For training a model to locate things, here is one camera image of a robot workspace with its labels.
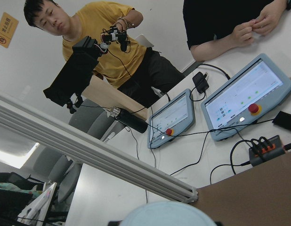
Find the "red button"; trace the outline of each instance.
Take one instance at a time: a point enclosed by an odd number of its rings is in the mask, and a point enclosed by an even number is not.
[[[165,131],[166,135],[169,135],[171,136],[173,134],[173,130],[168,128],[166,131]]]
[[[259,111],[259,106],[257,104],[251,104],[248,107],[248,110],[252,113],[255,114]]]

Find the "man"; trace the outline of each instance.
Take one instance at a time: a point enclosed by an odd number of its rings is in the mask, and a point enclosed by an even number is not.
[[[85,36],[101,42],[101,32],[116,25],[119,30],[137,27],[143,20],[134,8],[115,2],[91,2],[74,16],[68,16],[53,0],[26,0],[24,15],[30,26],[52,35],[63,36],[65,60],[72,54],[72,46]],[[112,42],[109,53],[98,58],[94,74],[105,76],[108,82],[145,107],[158,100],[151,86],[168,92],[184,75],[167,59],[151,48],[139,45],[130,38],[130,51],[122,52]]]
[[[291,0],[185,0],[183,18],[187,44],[196,61],[250,45],[253,32],[268,35]]]

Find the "touchscreen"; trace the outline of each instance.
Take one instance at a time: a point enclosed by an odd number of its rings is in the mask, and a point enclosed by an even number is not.
[[[283,82],[259,59],[205,104],[213,128],[227,125],[250,104],[281,85]]]
[[[168,128],[173,128],[187,117],[187,102],[184,94],[151,119],[150,140],[154,140],[162,132],[165,132]]]

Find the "black pants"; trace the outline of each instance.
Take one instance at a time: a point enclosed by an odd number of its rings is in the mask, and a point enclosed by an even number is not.
[[[151,87],[166,93],[183,79],[184,75],[169,60],[152,48],[147,48],[136,72],[118,90],[141,105],[149,107],[159,99]]]

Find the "white round object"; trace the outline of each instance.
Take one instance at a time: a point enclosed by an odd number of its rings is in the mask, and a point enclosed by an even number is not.
[[[120,226],[216,226],[201,210],[181,202],[154,202],[133,210]]]

